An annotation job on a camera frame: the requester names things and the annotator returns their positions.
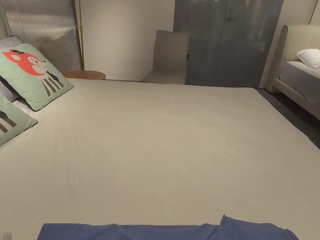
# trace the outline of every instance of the green pillow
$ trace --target green pillow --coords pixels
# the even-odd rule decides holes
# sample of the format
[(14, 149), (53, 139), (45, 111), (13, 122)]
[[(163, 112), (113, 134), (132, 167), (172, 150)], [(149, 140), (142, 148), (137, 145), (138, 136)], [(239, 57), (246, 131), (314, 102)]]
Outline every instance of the green pillow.
[(0, 48), (0, 80), (34, 111), (73, 85), (32, 45)]
[(0, 94), (0, 146), (37, 123)]

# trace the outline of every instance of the wooden tabletop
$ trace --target wooden tabletop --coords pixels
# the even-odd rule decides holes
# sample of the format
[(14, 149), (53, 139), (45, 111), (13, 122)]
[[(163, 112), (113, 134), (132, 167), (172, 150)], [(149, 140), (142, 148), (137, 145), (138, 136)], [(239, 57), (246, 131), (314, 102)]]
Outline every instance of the wooden tabletop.
[(63, 74), (66, 78), (90, 79), (90, 80), (105, 80), (106, 75), (97, 71), (75, 71)]

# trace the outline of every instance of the upholstered headboard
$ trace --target upholstered headboard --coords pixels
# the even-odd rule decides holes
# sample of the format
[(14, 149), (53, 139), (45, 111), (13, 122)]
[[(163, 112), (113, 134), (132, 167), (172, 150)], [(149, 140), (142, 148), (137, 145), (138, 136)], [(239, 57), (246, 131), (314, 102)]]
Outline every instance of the upholstered headboard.
[(299, 61), (296, 53), (310, 48), (320, 48), (320, 26), (284, 26), (265, 88), (271, 91), (273, 81), (279, 79), (285, 62)]
[(0, 39), (7, 38), (11, 34), (7, 15), (3, 5), (0, 3)]

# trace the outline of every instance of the chair backrest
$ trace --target chair backrest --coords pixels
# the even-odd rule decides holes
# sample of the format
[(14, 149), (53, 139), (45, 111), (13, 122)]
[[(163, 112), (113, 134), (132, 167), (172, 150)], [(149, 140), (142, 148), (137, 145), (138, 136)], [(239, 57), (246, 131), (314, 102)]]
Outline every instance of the chair backrest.
[(189, 34), (157, 30), (153, 69), (187, 72)]

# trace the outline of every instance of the door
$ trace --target door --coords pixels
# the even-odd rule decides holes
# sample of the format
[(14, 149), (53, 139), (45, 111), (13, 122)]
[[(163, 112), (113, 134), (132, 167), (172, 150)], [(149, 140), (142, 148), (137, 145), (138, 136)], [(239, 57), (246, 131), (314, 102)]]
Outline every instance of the door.
[(283, 0), (176, 0), (174, 31), (189, 32), (186, 84), (258, 87)]
[(176, 0), (173, 30), (189, 32), (186, 84), (211, 86), (228, 0)]
[(228, 0), (212, 86), (259, 86), (283, 0)]

